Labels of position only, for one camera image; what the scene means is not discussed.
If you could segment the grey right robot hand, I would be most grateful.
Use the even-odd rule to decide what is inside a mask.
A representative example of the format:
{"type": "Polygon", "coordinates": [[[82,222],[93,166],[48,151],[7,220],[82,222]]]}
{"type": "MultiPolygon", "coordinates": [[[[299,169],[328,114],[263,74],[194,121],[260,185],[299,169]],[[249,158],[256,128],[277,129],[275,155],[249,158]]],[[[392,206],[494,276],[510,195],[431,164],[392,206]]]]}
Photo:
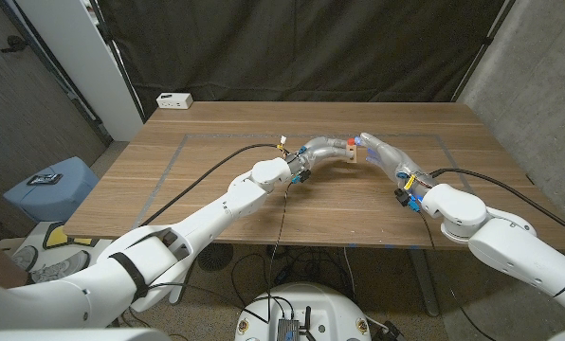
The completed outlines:
{"type": "Polygon", "coordinates": [[[355,144],[366,148],[366,160],[383,170],[399,188],[422,195],[438,185],[405,152],[374,135],[361,133],[355,138],[355,144]]]}

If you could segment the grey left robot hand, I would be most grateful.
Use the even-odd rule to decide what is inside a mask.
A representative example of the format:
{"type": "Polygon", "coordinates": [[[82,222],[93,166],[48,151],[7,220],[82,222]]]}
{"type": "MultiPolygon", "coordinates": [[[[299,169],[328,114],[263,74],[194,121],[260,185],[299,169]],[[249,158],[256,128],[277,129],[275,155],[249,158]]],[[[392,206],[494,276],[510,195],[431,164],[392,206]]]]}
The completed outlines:
{"type": "Polygon", "coordinates": [[[348,148],[348,141],[344,139],[320,136],[311,139],[296,152],[285,158],[292,175],[301,171],[310,171],[318,162],[326,158],[343,158],[352,160],[355,153],[348,148]]]}

